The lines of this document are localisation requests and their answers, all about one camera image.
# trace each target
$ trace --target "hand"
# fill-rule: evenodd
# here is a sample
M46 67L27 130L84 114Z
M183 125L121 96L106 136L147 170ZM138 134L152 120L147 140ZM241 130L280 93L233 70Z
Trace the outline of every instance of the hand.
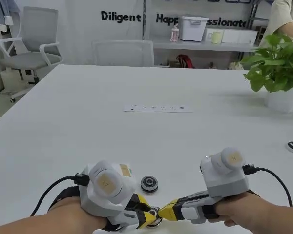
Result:
M80 207L78 197L69 197L56 203L47 215L63 217L67 224L72 225L77 234L91 234L97 229L102 229L107 224L106 218L89 215Z
M217 203L215 209L220 217L209 222L224 221L227 227L240 225L253 233L260 233L265 229L274 206L257 195L244 193Z

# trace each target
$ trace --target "white flower pot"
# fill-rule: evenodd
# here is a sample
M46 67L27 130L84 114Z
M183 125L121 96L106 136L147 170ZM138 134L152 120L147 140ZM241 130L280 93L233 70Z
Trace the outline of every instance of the white flower pot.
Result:
M291 113L293 112L293 88L289 91L278 91L268 93L265 105L273 110Z

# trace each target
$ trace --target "chair armrest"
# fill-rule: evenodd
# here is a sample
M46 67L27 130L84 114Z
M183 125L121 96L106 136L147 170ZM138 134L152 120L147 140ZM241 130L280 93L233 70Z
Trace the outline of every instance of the chair armrest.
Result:
M51 64L51 62L50 62L50 60L49 60L47 54L46 54L45 51L44 51L44 49L45 49L46 47L58 46L59 44L60 44L59 42L56 42L56 43L52 43L52 44L45 44L45 45L41 45L41 46L39 46L39 51L40 51L40 53L41 53L43 59L45 60L45 62L48 64L48 66L51 66L51 65L53 65L53 64Z
M3 39L0 39L0 49L4 53L5 56L10 57L10 52L11 52L12 48L14 47L14 43L16 41L22 41L22 38L3 38ZM12 44L10 45L8 50L5 49L5 46L4 46L5 42L12 42Z

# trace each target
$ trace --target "red bag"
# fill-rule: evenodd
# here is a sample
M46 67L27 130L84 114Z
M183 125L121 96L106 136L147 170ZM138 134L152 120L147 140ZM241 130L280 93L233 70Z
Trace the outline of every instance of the red bag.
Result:
M182 68L194 68L191 59L187 55L178 55L177 60Z

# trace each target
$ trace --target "paper on table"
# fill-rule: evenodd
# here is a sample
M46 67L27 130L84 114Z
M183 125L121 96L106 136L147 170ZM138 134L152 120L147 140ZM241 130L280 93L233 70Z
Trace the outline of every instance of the paper on table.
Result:
M168 112L168 113L191 113L188 106L183 105L125 105L125 112Z

